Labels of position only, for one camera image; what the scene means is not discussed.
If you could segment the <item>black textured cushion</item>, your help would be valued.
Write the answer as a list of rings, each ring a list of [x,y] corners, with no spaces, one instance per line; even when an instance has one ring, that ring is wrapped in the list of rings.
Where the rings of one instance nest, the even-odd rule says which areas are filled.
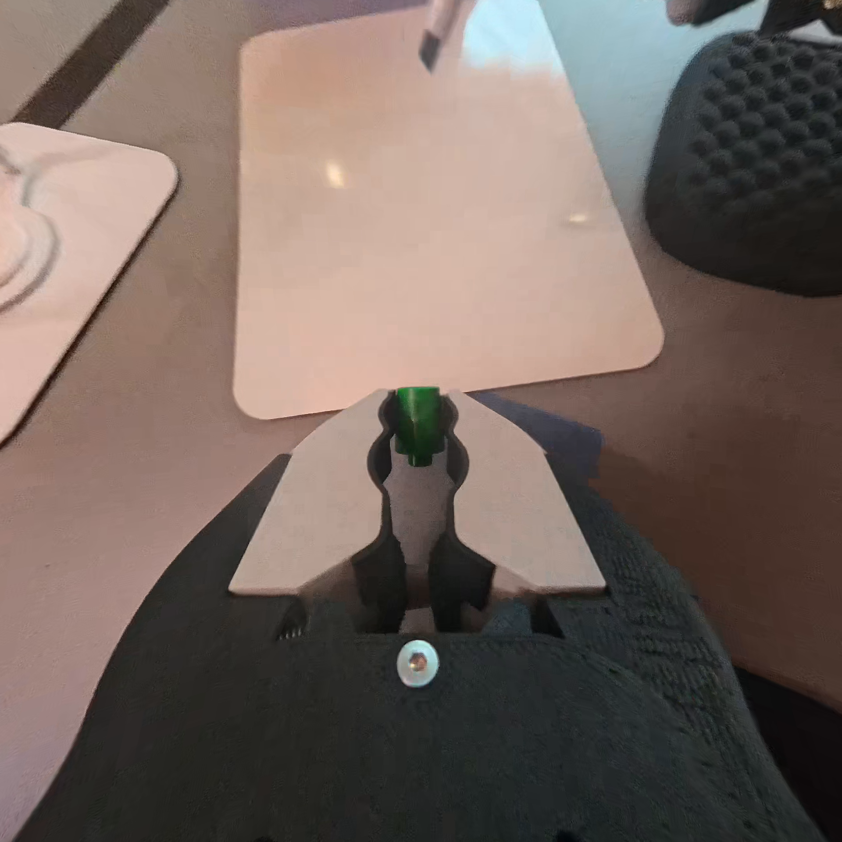
[[[701,47],[670,93],[644,216],[689,268],[840,296],[840,40],[739,31]]]

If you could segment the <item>green marker cap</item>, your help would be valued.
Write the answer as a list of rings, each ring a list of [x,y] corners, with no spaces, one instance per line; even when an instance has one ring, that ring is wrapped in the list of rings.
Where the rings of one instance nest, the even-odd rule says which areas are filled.
[[[437,386],[408,386],[396,390],[396,453],[409,467],[431,467],[445,448],[441,431],[441,394]]]

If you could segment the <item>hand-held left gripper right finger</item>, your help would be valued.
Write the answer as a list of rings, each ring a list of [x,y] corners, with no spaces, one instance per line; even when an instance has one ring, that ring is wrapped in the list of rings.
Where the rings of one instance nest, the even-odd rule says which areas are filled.
[[[533,608],[604,595],[605,576],[545,449],[463,392],[443,397],[441,419],[453,488],[429,560],[436,630],[461,631],[466,608],[484,619],[505,600]]]

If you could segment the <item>white metal desk stand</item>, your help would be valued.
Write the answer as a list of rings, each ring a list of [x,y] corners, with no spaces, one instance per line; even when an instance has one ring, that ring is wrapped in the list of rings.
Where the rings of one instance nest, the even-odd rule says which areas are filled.
[[[178,185],[163,153],[2,124],[1,439],[24,423]]]

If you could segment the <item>white whiteboard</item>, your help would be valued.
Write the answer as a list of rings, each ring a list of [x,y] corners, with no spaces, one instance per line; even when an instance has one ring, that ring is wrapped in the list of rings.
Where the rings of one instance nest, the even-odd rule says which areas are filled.
[[[634,371],[664,346],[538,2],[423,7],[240,52],[233,396],[257,419],[371,392]]]

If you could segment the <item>green dry erase marker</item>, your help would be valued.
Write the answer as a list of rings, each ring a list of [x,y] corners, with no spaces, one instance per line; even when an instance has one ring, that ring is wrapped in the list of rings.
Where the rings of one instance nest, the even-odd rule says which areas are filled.
[[[454,30],[459,27],[461,16],[471,12],[475,5],[475,1],[428,2],[417,54],[429,74],[435,72],[440,52]]]

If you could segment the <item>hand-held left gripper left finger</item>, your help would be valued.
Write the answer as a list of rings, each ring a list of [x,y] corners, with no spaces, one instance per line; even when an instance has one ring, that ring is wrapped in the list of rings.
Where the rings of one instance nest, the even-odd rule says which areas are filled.
[[[406,563],[385,479],[394,393],[379,389],[293,449],[228,590],[240,597],[338,602],[360,628],[399,630]]]

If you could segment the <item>blue tape strip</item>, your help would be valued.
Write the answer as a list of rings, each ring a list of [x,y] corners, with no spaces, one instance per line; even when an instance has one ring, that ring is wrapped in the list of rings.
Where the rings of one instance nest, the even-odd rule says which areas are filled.
[[[474,393],[472,397],[519,427],[548,455],[559,457],[588,477],[596,475],[604,443],[604,437],[598,429],[511,401],[493,392]]]

